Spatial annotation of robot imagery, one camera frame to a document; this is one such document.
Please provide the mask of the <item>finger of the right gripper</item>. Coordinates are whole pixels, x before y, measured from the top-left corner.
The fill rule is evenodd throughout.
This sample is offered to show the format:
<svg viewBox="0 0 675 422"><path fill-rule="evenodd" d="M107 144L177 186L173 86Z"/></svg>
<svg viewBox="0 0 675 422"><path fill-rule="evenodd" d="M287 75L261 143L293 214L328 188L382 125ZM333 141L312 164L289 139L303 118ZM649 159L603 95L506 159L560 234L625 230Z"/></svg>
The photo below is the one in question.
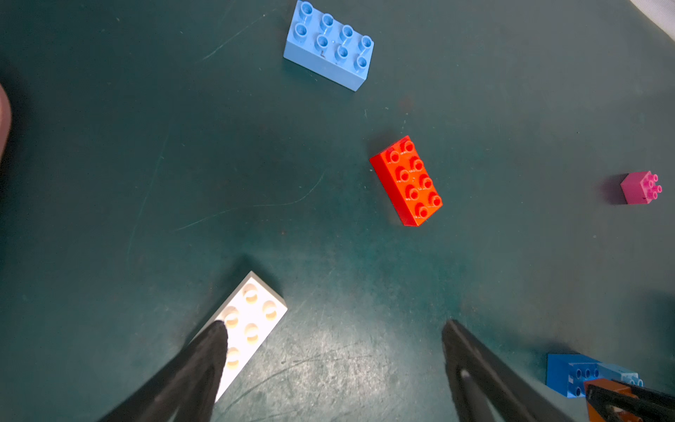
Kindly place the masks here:
<svg viewBox="0 0 675 422"><path fill-rule="evenodd" d="M585 383L590 421L673 421L674 397L637 385L598 379Z"/></svg>

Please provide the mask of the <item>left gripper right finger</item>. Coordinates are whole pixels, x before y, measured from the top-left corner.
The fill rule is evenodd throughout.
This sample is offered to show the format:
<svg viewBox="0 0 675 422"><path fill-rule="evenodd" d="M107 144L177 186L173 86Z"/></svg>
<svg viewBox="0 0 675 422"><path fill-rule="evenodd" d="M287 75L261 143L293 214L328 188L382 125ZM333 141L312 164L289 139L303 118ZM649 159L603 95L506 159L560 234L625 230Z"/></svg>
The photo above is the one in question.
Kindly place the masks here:
<svg viewBox="0 0 675 422"><path fill-rule="evenodd" d="M442 330L446 377L460 421L569 421L455 319Z"/></svg>

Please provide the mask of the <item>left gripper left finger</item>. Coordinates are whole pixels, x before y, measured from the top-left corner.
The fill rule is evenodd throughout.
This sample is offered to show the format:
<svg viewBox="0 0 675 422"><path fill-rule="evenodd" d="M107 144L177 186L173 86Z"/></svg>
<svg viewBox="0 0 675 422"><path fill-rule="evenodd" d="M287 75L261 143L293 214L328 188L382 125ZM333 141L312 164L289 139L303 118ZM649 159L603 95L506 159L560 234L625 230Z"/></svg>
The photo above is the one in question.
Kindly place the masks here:
<svg viewBox="0 0 675 422"><path fill-rule="evenodd" d="M226 325L215 321L102 420L211 420L227 353Z"/></svg>

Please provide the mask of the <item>light blue small lego brick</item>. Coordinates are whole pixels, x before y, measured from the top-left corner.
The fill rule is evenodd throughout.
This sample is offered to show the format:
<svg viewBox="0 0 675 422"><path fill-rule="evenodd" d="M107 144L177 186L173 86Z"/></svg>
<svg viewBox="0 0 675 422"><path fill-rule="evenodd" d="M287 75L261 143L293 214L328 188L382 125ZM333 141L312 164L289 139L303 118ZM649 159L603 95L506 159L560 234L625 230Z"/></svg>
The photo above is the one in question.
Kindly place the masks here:
<svg viewBox="0 0 675 422"><path fill-rule="evenodd" d="M637 385L638 387L644 386L643 379L636 371L625 369L625 367L616 364L604 362L598 364L598 369L600 376L608 380Z"/></svg>

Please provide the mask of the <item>white 2x4 lego brick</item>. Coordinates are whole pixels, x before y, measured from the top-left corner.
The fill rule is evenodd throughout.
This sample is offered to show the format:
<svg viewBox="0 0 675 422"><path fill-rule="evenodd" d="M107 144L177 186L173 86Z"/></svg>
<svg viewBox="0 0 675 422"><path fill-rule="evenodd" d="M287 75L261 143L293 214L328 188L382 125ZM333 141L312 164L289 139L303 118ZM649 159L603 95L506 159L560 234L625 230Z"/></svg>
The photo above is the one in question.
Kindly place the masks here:
<svg viewBox="0 0 675 422"><path fill-rule="evenodd" d="M284 299L255 272L249 272L201 327L206 330L222 321L228 331L227 360L216 399L223 396L287 311Z"/></svg>

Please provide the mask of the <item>red 2x4 lego brick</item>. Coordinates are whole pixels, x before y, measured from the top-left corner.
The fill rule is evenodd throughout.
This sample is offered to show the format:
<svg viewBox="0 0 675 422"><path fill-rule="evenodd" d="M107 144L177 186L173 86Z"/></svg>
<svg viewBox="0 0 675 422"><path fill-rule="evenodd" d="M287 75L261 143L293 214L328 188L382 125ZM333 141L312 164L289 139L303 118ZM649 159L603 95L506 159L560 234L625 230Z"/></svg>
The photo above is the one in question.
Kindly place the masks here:
<svg viewBox="0 0 675 422"><path fill-rule="evenodd" d="M443 206L414 142L408 136L369 162L406 227L419 227Z"/></svg>

